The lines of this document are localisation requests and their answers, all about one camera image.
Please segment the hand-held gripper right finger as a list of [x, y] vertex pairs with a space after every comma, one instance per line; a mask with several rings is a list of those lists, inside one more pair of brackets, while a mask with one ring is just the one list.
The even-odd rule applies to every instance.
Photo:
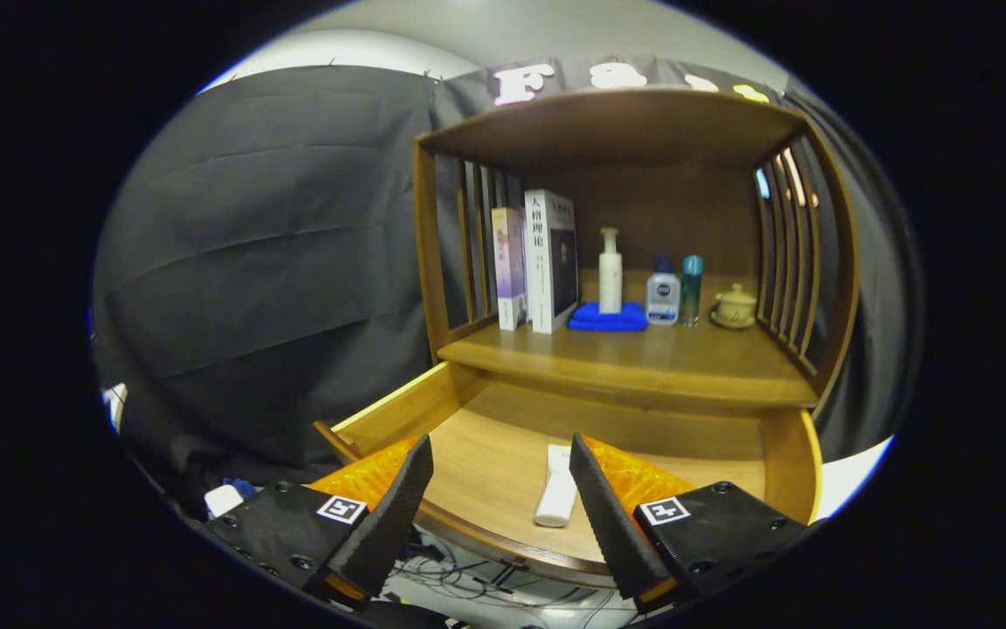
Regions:
[[580, 433], [569, 470], [612, 581], [639, 612], [714, 596], [810, 533], [733, 482], [694, 486]]

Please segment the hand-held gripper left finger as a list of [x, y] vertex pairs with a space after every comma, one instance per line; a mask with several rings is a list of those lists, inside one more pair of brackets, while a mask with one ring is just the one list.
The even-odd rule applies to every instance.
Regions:
[[403, 439], [319, 481], [276, 482], [206, 524], [255, 568], [348, 608], [379, 597], [434, 474], [431, 439]]

